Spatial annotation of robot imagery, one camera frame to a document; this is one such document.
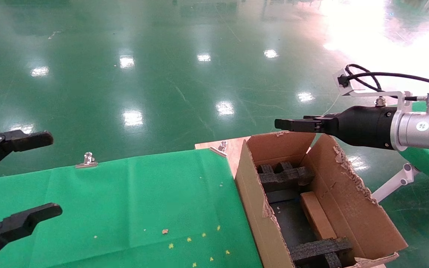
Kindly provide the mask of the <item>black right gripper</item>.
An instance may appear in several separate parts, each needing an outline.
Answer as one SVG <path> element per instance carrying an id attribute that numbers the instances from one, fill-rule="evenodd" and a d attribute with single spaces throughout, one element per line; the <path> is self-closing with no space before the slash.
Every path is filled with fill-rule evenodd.
<path id="1" fill-rule="evenodd" d="M 397 107 L 353 106 L 341 113 L 305 115 L 301 120 L 275 119 L 276 129 L 324 133 L 351 146 L 392 150 L 391 126 Z"/>

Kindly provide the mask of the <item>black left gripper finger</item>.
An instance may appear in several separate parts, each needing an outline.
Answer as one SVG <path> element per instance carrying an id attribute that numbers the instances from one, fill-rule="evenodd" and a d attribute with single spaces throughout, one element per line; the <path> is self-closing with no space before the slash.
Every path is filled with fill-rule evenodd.
<path id="1" fill-rule="evenodd" d="M 54 138 L 50 132 L 26 134 L 22 130 L 0 132 L 0 161 L 12 152 L 28 151 L 51 146 Z"/>
<path id="2" fill-rule="evenodd" d="M 62 208 L 50 202 L 5 217 L 0 221 L 0 251 L 7 244 L 32 235 L 37 224 L 60 216 Z"/>

